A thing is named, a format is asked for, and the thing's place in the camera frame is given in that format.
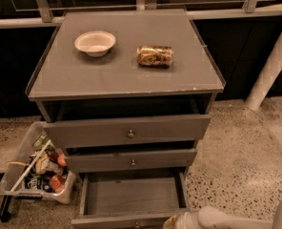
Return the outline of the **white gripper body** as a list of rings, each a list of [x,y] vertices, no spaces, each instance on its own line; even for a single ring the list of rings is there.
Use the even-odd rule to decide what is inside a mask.
[[[196,213],[186,212],[177,217],[175,229],[201,229]]]

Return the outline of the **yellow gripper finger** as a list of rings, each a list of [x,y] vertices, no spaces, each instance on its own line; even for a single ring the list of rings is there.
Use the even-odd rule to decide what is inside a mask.
[[[164,224],[163,224],[163,229],[177,229],[177,223],[178,221],[178,216],[174,215],[168,218]]]

